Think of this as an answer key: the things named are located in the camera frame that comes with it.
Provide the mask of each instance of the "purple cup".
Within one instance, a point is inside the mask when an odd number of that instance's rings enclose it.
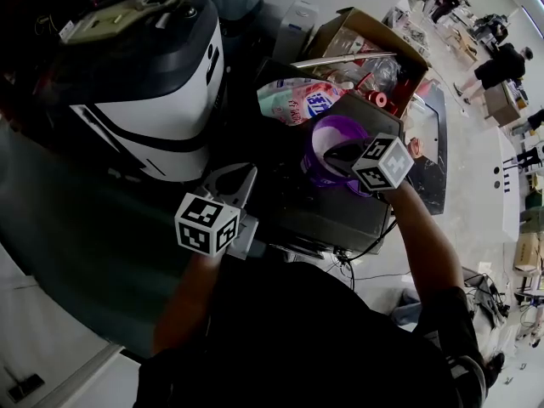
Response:
[[[353,119],[341,115],[326,116],[315,124],[314,129],[310,134],[309,140],[306,143],[306,154],[301,161],[301,168],[308,176],[309,180],[319,187],[339,186],[346,184],[349,181],[353,181],[352,178],[344,177],[330,171],[324,167],[318,159],[313,144],[314,133],[324,127],[332,127],[336,129],[345,138],[343,141],[368,138],[368,133],[365,131],[365,129]],[[332,146],[326,148],[330,149],[339,143],[340,142],[337,141]]]

